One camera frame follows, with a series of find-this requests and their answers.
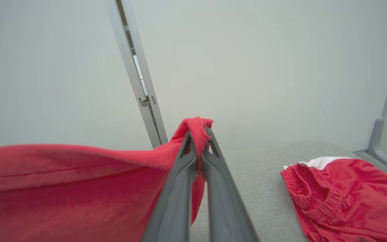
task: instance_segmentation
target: red fabric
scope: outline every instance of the red fabric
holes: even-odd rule
[[[309,241],[387,242],[387,174],[359,159],[323,170],[292,165],[283,176]]]
[[[0,147],[0,241],[139,241],[184,135],[201,154],[212,120],[185,119],[151,151]],[[192,222],[204,192],[192,186]]]

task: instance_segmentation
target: gray partition foot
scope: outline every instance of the gray partition foot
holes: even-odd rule
[[[371,134],[370,144],[367,153],[387,166],[387,155],[380,146],[381,135],[383,132],[384,118],[380,117],[374,122],[373,132]]]

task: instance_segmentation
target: white fabric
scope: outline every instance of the white fabric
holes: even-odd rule
[[[306,167],[314,167],[318,170],[323,170],[327,164],[331,163],[332,161],[338,160],[338,159],[351,159],[350,157],[333,157],[333,156],[323,156],[319,157],[313,160],[310,160],[309,162],[300,161],[299,164]],[[286,170],[289,166],[284,165],[283,168]]]

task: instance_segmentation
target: white partition panel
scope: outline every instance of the white partition panel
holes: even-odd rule
[[[224,154],[366,149],[387,93],[387,1],[132,0],[168,135],[215,120]]]
[[[0,146],[152,148],[101,0],[0,0]]]

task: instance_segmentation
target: red garment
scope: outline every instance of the red garment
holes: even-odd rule
[[[387,242],[387,174],[360,159],[312,161],[281,173],[307,239]]]
[[[191,131],[201,154],[211,125],[185,119],[168,144],[150,151],[0,147],[0,241],[139,241],[184,135]],[[199,175],[192,222],[203,192]]]

